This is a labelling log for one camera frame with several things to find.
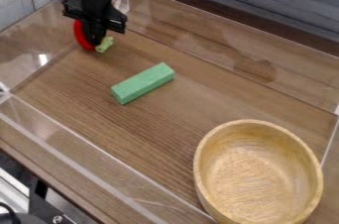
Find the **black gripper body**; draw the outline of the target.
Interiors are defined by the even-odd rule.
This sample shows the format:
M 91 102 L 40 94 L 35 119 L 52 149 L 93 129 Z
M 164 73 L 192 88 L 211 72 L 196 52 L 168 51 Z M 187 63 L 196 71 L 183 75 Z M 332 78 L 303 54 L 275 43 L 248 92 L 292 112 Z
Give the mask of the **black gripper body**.
M 65 17 L 80 20 L 103 31 L 111 30 L 122 34 L 126 32 L 127 16 L 111 3 L 63 0 L 63 6 Z

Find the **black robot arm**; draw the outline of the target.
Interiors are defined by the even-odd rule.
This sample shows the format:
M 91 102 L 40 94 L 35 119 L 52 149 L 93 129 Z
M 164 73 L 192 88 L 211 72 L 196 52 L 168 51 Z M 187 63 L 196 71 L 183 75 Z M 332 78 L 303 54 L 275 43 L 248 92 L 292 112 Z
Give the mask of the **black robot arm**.
M 85 50 L 100 45 L 108 31 L 126 32 L 127 16 L 112 0 L 63 0 L 63 6 L 63 15 L 75 20 L 75 37 Z

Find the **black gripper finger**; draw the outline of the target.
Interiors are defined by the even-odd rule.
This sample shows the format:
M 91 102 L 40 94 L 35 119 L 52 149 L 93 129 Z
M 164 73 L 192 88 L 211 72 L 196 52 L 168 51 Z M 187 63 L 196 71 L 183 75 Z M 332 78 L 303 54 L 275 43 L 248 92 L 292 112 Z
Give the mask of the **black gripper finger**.
M 81 23 L 83 23 L 84 38 L 85 38 L 87 42 L 92 46 L 95 46 L 95 39 L 93 39 L 92 34 L 91 34 L 91 22 L 87 19 L 81 19 Z
M 102 43 L 103 38 L 106 37 L 106 24 L 103 21 L 96 21 L 95 22 L 95 28 L 93 28 L 93 36 L 95 36 L 95 41 L 98 44 Z

